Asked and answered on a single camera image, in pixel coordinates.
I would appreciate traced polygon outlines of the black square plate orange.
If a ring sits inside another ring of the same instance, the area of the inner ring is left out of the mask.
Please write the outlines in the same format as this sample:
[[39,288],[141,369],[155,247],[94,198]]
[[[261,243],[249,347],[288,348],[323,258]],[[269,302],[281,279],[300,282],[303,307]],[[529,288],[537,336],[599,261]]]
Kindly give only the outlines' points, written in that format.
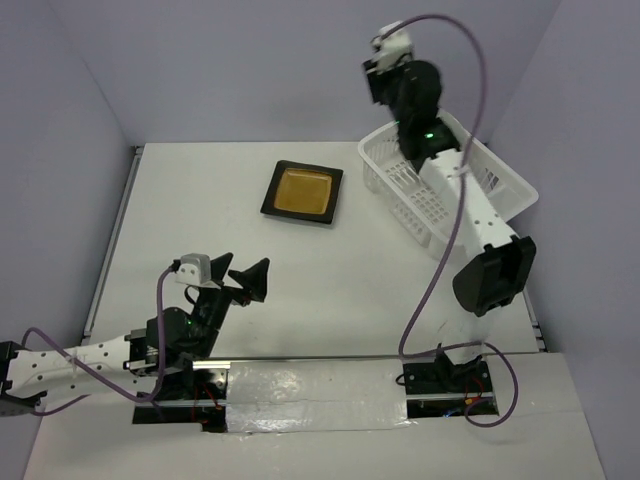
[[341,169],[280,160],[275,165],[260,212],[331,225],[343,175]]

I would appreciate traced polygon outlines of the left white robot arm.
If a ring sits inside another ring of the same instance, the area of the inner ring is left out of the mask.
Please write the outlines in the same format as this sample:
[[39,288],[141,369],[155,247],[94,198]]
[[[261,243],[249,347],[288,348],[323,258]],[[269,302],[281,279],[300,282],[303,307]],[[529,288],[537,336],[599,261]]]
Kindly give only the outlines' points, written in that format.
[[25,335],[47,350],[3,342],[2,416],[44,417],[108,392],[151,407],[202,392],[220,408],[229,367],[209,356],[231,307],[265,301],[270,267],[263,258],[233,270],[232,259],[192,253],[174,260],[157,280],[155,316],[114,339],[63,348],[31,327]]

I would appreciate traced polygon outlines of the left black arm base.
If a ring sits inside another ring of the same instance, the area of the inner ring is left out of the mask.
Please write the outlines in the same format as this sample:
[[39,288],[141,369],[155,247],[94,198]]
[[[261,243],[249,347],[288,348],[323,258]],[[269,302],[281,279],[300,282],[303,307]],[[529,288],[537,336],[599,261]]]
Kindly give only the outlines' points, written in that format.
[[228,360],[208,359],[167,376],[152,403],[135,406],[132,424],[194,424],[203,432],[226,433],[230,368]]

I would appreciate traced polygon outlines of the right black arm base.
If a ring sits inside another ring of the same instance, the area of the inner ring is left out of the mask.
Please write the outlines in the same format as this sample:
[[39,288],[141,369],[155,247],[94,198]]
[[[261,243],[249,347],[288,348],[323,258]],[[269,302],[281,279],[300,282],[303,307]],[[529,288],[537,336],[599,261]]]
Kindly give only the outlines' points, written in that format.
[[493,384],[488,364],[481,357],[454,365],[444,353],[433,359],[409,362],[395,382],[404,388],[407,417],[463,417],[472,406],[471,416],[497,416]]

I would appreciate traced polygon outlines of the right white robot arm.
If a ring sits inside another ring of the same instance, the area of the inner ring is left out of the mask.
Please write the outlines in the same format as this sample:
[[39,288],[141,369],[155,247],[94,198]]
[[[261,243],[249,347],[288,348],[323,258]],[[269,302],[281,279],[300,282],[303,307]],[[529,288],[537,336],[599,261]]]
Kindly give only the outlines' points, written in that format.
[[529,236],[509,225],[538,199],[535,189],[440,106],[438,69],[404,54],[389,66],[363,64],[372,100],[392,114],[359,142],[366,187],[379,195],[410,236],[438,262],[426,293],[448,289],[454,311],[436,321],[432,347],[402,357],[442,352],[437,384],[456,391],[468,363],[484,349],[498,310],[524,290],[536,255]]

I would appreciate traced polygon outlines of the white plastic dish rack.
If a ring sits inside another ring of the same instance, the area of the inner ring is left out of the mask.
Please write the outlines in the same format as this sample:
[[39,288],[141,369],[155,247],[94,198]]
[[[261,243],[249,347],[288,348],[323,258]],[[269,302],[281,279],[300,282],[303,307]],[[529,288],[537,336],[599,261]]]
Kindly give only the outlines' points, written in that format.
[[521,249],[527,258],[536,252],[531,237],[518,234],[509,221],[539,198],[520,174],[475,139],[469,157],[447,150],[426,160],[417,172],[399,147],[397,124],[390,122],[359,142],[364,182],[380,194],[387,208],[408,233],[439,260],[454,227],[460,186],[466,185],[464,211],[451,258],[466,262],[495,249]]

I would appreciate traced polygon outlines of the silver tape covered panel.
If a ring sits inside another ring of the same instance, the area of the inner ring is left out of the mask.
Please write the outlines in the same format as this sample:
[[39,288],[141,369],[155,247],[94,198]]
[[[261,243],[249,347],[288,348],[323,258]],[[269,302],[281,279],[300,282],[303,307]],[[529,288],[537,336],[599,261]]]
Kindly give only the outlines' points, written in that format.
[[231,433],[389,430],[409,424],[397,360],[234,363]]

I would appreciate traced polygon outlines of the aluminium rail table edge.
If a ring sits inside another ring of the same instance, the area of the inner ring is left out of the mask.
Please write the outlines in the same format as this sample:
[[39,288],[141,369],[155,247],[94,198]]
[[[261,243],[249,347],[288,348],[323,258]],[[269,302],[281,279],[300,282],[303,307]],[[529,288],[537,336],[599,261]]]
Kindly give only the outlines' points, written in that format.
[[133,147],[133,158],[131,162],[131,166],[128,172],[128,176],[126,179],[126,183],[124,186],[124,190],[119,202],[118,211],[116,214],[116,218],[114,221],[114,225],[111,229],[111,234],[109,237],[109,242],[107,245],[107,250],[104,256],[104,260],[102,263],[102,267],[100,270],[100,274],[98,277],[98,281],[96,284],[96,288],[94,290],[94,294],[92,297],[91,305],[89,308],[89,312],[87,314],[87,318],[83,328],[83,336],[82,340],[85,341],[89,339],[92,335],[92,331],[95,325],[96,315],[99,309],[100,301],[104,292],[104,288],[108,279],[110,266],[113,260],[113,256],[116,250],[116,246],[118,243],[118,238],[120,235],[120,231],[123,225],[124,216],[126,214],[127,206],[129,203],[129,199],[131,196],[131,192],[135,183],[137,171],[139,169],[139,164],[142,159],[142,155],[144,152],[143,146],[134,146]]

